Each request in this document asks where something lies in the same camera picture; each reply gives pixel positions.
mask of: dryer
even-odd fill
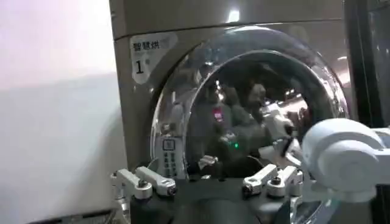
[[[273,111],[298,139],[323,119],[356,119],[342,1],[111,0],[111,9],[129,169],[186,179],[204,155],[262,166]],[[226,172],[253,171],[242,165]]]

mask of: screw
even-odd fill
[[[279,177],[273,177],[271,180],[271,184],[273,185],[279,185],[282,182],[282,180]]]
[[[146,182],[146,181],[144,181],[144,180],[139,180],[139,181],[138,181],[138,186],[137,186],[137,187],[142,188],[142,187],[146,187],[146,185],[147,185],[147,182]]]
[[[174,187],[169,187],[167,190],[168,196],[174,196],[177,193],[177,188]]]
[[[244,196],[245,198],[250,197],[250,196],[252,195],[253,188],[252,188],[251,185],[245,184],[245,185],[243,186],[243,188],[242,188],[242,192],[243,192],[243,196]]]

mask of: robotic arm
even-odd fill
[[[329,119],[312,127],[302,143],[306,201],[346,202],[375,197],[376,184],[390,184],[390,129],[370,129],[348,119]]]
[[[280,127],[285,124],[282,118],[271,121],[276,121],[274,125]],[[283,134],[282,129],[276,133]],[[199,201],[194,201],[197,201],[198,194],[200,201],[206,196],[230,197],[233,201],[253,206],[255,212],[259,212],[257,215],[264,215],[264,211],[256,210],[267,208],[260,206],[263,203],[274,205],[275,201],[288,199],[290,203],[284,205],[289,205],[291,211],[289,216],[294,220],[297,207],[302,202],[332,199],[350,203],[369,201],[376,195],[377,184],[390,184],[390,173],[387,172],[390,166],[388,165],[390,150],[386,150],[390,144],[388,128],[371,129],[348,119],[328,119],[313,126],[306,133],[301,145],[294,140],[288,144],[285,158],[290,156],[290,159],[285,159],[284,165],[268,164],[255,175],[243,179],[189,183],[185,180],[163,177],[146,167],[137,168],[135,174],[120,170],[112,176],[113,186],[118,192],[117,201],[118,203],[133,201],[134,221],[147,219],[148,223],[169,223],[172,214],[184,208],[182,205],[197,206]],[[275,145],[272,147],[274,155],[280,155],[278,148]],[[276,157],[270,157],[272,163],[278,162],[272,160]],[[202,164],[215,163],[212,159],[206,159]],[[236,191],[240,186],[244,198],[239,197],[240,192]],[[270,197],[261,199],[262,195]],[[189,206],[185,212],[196,208],[198,207]],[[217,207],[212,210],[209,215],[216,215],[215,212],[220,211]],[[242,219],[246,217],[242,212],[223,214],[241,214]]]

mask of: white robotic arm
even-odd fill
[[[305,179],[303,200],[374,198],[376,184],[390,184],[390,150],[385,144],[389,140],[388,128],[370,129],[348,119],[316,124],[302,143],[304,176],[314,178]]]

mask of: gray machine panel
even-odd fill
[[[227,26],[343,18],[340,0],[111,0],[114,39],[126,35]]]

